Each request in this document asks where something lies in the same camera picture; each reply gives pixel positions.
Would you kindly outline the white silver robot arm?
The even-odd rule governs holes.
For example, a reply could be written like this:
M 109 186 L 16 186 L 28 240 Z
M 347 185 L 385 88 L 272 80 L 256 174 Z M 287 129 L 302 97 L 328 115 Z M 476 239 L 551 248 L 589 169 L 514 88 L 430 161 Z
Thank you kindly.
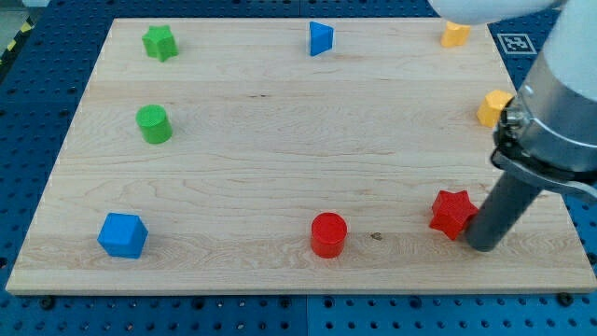
M 442 18 L 477 25 L 546 8 L 561 13 L 493 131 L 502 175 L 465 230 L 491 251 L 543 190 L 596 201 L 596 4 L 591 0 L 432 0 Z

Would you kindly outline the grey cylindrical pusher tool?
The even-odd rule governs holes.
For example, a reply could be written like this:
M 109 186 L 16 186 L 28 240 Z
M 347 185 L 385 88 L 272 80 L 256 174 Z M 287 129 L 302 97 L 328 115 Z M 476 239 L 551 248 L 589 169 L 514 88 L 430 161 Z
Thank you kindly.
M 481 252 L 495 249 L 542 191 L 504 172 L 465 230 L 468 244 Z

